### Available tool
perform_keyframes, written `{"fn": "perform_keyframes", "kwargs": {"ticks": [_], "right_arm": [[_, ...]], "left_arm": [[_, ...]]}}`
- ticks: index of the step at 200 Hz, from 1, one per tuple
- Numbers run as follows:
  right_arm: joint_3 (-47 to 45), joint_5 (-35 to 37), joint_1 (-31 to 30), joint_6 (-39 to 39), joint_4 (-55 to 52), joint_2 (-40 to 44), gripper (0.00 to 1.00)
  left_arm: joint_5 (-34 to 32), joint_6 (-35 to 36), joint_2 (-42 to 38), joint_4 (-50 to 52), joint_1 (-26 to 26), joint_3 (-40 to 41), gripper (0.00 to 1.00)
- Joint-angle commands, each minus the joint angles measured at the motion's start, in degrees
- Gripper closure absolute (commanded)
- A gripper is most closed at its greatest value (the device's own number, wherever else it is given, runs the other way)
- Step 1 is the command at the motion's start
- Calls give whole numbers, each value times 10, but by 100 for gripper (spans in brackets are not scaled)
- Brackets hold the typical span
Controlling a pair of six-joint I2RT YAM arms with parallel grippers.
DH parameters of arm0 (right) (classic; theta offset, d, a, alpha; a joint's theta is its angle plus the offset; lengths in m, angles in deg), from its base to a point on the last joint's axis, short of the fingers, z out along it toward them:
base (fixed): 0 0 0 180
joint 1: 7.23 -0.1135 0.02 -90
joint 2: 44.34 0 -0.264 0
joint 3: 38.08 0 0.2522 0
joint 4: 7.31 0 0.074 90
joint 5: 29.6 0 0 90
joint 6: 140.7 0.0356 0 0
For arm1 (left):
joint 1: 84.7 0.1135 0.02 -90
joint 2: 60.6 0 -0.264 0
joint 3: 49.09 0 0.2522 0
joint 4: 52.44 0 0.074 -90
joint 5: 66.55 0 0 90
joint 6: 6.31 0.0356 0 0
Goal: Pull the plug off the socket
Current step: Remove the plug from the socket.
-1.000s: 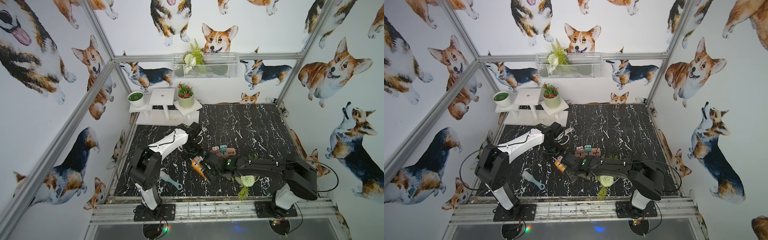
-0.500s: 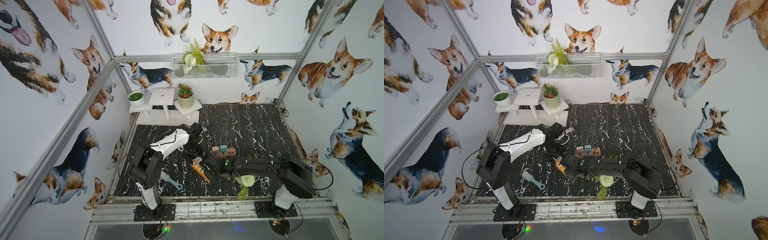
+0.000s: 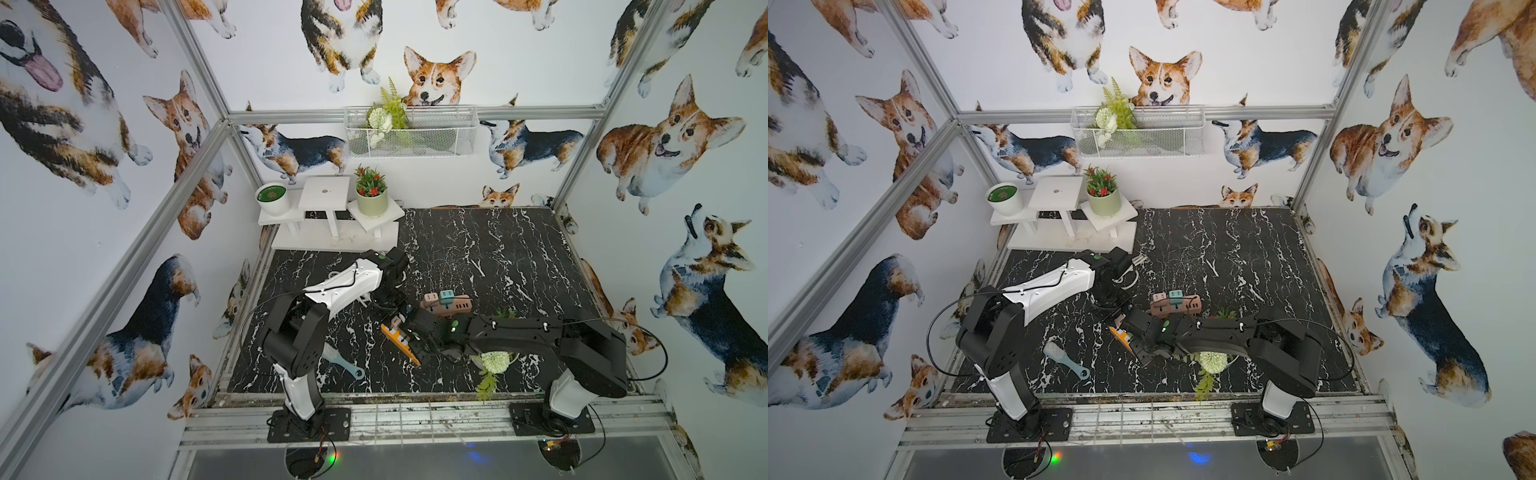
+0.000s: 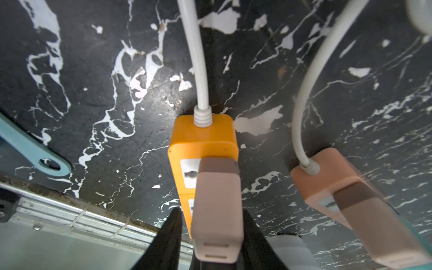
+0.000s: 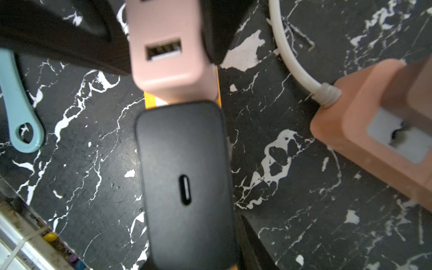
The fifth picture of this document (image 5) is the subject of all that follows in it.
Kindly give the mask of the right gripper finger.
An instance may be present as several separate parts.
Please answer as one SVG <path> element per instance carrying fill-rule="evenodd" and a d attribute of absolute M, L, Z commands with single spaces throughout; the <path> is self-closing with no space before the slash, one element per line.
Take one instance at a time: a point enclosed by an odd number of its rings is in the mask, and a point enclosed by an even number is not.
<path fill-rule="evenodd" d="M 278 270 L 272 257 L 245 216 L 237 213 L 236 235 L 240 247 L 240 270 Z"/>

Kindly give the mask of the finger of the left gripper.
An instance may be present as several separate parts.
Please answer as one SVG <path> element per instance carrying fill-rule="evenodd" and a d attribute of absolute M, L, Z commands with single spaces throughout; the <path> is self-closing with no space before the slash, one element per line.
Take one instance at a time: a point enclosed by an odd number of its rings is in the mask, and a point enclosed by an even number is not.
<path fill-rule="evenodd" d="M 202 0 L 202 37 L 211 63 L 223 63 L 250 0 Z"/>
<path fill-rule="evenodd" d="M 83 15 L 79 27 L 34 1 L 1 1 L 1 47 L 129 75 L 129 43 L 109 1 L 72 4 Z"/>

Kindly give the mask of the pink charger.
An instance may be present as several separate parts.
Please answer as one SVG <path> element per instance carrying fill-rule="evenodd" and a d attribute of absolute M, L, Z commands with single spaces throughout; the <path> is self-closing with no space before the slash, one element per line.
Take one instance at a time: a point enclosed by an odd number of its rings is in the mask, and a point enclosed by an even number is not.
<path fill-rule="evenodd" d="M 126 1 L 137 87 L 165 101 L 215 99 L 214 64 L 205 51 L 199 1 Z"/>
<path fill-rule="evenodd" d="M 427 134 L 432 133 L 432 57 L 405 65 L 386 88 L 381 106 Z"/>

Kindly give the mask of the orange power strip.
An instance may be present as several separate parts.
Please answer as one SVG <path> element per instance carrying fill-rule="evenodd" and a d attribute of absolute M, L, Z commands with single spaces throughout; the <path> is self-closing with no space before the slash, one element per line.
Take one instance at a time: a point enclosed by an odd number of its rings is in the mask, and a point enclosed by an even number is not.
<path fill-rule="evenodd" d="M 146 110 L 149 109 L 155 109 L 160 108 L 163 106 L 168 105 L 175 105 L 175 104 L 181 104 L 186 102 L 195 102 L 195 101 L 212 101 L 215 104 L 217 104 L 220 108 L 222 108 L 222 99 L 221 99 L 221 93 L 220 93 L 220 83 L 219 83 L 219 74 L 218 74 L 218 68 L 214 68 L 214 72 L 216 75 L 216 89 L 217 89 L 217 95 L 215 99 L 205 99 L 203 97 L 194 98 L 192 96 L 185 96 L 185 97 L 179 97 L 171 101 L 165 101 L 159 97 L 156 97 L 150 93 L 144 92 L 144 98 L 145 98 L 145 108 Z"/>

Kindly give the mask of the black charger plug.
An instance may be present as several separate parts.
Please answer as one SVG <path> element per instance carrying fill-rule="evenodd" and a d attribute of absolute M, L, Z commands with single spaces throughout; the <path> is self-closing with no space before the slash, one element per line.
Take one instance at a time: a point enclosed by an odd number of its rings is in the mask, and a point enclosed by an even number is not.
<path fill-rule="evenodd" d="M 146 110 L 135 122 L 150 258 L 159 270 L 226 270 L 240 256 L 221 108 Z"/>

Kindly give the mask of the pink power strip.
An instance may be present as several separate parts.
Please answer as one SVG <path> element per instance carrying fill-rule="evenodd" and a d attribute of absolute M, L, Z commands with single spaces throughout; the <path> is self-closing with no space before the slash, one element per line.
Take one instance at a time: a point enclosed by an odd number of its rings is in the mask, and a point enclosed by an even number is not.
<path fill-rule="evenodd" d="M 385 109 L 381 99 L 407 65 L 387 59 L 344 76 L 341 97 L 321 107 L 312 134 L 427 210 L 432 209 L 432 137 Z"/>

